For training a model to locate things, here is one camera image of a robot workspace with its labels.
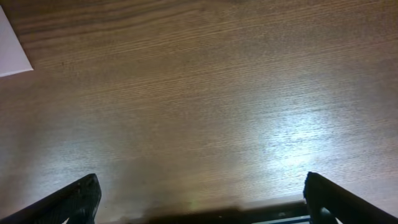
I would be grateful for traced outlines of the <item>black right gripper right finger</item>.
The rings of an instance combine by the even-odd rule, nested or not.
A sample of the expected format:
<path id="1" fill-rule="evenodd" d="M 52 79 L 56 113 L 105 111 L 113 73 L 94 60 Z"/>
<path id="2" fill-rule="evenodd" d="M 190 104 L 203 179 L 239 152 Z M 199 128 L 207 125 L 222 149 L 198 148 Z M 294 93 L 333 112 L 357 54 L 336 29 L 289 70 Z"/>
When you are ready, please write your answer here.
<path id="1" fill-rule="evenodd" d="M 303 196 L 312 224 L 397 224 L 397 217 L 315 172 L 307 174 Z"/>

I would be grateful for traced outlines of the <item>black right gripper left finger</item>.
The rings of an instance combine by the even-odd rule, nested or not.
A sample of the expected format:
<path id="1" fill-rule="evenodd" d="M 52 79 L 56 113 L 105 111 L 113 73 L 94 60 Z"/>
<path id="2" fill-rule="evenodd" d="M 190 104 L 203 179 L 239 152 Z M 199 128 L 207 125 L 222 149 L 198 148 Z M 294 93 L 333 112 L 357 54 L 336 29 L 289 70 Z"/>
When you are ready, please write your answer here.
<path id="1" fill-rule="evenodd" d="M 101 200 L 96 174 L 88 174 L 32 205 L 1 219 L 1 224 L 95 222 Z"/>

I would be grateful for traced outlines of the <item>pink cardboard box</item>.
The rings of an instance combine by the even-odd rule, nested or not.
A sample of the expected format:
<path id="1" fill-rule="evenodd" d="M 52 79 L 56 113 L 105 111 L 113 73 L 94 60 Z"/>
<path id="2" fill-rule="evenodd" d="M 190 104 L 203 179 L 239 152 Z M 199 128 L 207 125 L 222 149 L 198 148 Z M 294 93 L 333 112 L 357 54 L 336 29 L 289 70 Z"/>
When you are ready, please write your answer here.
<path id="1" fill-rule="evenodd" d="M 1 77 L 33 70 L 2 7 L 0 57 Z"/>

